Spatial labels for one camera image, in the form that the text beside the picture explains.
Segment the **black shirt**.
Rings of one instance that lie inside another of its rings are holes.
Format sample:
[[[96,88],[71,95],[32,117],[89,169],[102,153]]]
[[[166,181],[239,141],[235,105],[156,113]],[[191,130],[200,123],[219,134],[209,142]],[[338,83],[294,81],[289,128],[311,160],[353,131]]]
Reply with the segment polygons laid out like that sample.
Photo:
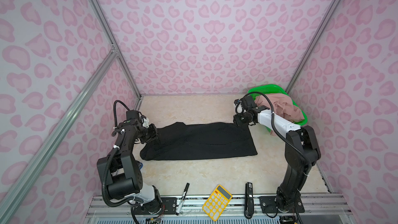
[[[146,161],[208,160],[256,156],[249,127],[215,122],[186,125],[175,122],[158,130],[158,136],[140,152]]]

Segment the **pink garment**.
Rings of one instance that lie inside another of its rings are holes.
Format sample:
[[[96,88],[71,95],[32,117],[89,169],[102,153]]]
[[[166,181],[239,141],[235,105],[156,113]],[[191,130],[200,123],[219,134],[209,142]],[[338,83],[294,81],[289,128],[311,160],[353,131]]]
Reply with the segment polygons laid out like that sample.
[[[305,120],[305,117],[299,107],[293,104],[291,97],[283,93],[266,94],[273,104],[274,110],[278,116],[281,116],[290,122],[298,123]]]

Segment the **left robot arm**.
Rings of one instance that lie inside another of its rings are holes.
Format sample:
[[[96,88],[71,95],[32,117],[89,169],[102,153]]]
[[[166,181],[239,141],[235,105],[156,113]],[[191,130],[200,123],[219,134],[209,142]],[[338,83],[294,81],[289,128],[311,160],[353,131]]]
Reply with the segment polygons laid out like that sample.
[[[103,201],[109,207],[125,203],[156,214],[162,209],[162,200],[155,186],[144,183],[141,169],[133,155],[136,141],[147,143],[157,138],[154,124],[142,124],[138,120],[126,120],[115,127],[112,136],[117,139],[107,156],[97,162],[101,179]]]

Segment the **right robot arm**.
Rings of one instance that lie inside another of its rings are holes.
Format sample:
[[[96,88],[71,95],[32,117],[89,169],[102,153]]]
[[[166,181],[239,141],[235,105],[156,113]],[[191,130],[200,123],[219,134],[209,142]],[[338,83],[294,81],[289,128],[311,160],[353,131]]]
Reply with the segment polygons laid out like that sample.
[[[275,204],[282,213],[298,205],[301,190],[309,173],[321,157],[315,131],[310,126],[294,124],[271,110],[255,107],[234,115],[237,125],[261,124],[274,131],[285,143],[285,159],[288,164],[285,177],[277,188]]]

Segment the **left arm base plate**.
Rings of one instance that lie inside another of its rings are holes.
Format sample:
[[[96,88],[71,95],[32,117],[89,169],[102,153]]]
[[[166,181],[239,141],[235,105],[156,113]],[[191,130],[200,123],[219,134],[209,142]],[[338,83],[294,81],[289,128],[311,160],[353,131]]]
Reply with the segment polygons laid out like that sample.
[[[177,198],[161,197],[161,202],[162,204],[155,200],[143,206],[135,206],[131,209],[131,212],[135,215],[175,215]]]

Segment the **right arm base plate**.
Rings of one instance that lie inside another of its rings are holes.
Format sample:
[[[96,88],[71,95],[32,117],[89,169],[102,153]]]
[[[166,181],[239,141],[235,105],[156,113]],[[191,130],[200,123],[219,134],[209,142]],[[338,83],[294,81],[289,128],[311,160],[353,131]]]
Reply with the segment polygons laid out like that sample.
[[[290,209],[289,211],[285,211],[285,212],[282,212],[281,210],[277,209],[275,198],[276,198],[275,196],[260,196],[259,197],[260,207],[261,207],[263,214],[275,215],[277,213],[278,215],[281,215],[281,214],[293,214],[296,212],[298,212],[299,214],[305,213],[304,204],[303,204],[301,198],[297,199],[297,208],[295,208],[293,206],[292,209]]]

